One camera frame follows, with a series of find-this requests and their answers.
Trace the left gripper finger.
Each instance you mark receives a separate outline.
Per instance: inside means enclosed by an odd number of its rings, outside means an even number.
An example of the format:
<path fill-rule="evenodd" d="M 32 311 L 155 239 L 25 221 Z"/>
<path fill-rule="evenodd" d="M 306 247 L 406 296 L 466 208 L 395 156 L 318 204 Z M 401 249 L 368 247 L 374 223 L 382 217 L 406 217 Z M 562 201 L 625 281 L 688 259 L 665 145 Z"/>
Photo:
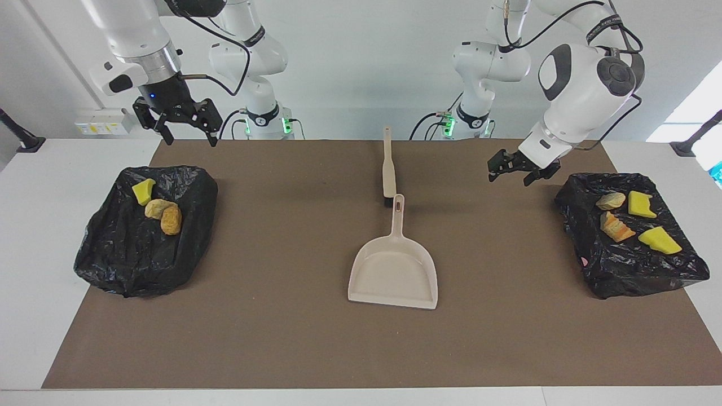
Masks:
<path fill-rule="evenodd" d="M 523 180 L 523 184 L 525 187 L 529 187 L 532 183 L 536 182 L 537 180 L 545 179 L 549 180 L 551 177 L 553 177 L 556 173 L 556 167 L 555 166 L 549 166 L 546 167 L 546 169 L 535 169 L 531 171 Z"/>
<path fill-rule="evenodd" d="M 518 171 L 518 151 L 509 152 L 506 149 L 497 151 L 487 162 L 489 181 L 494 182 L 505 173 Z"/>

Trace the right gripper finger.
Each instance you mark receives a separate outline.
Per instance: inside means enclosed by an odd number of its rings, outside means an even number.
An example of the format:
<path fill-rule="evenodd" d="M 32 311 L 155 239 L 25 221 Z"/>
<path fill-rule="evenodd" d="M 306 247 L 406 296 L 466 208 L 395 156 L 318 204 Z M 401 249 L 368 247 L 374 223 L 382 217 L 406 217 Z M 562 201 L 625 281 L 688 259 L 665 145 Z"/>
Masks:
<path fill-rule="evenodd" d="M 149 103 L 147 103 L 143 97 L 138 97 L 134 101 L 133 111 L 143 129 L 154 131 L 162 137 L 163 141 L 167 145 L 171 145 L 173 143 L 174 137 L 166 124 L 167 115 L 165 111 L 160 113 L 160 118 L 155 118 L 151 113 Z"/>
<path fill-rule="evenodd" d="M 203 131 L 210 146 L 216 147 L 223 124 L 222 116 L 211 99 L 193 103 L 193 108 L 195 112 L 192 116 L 192 126 Z"/>

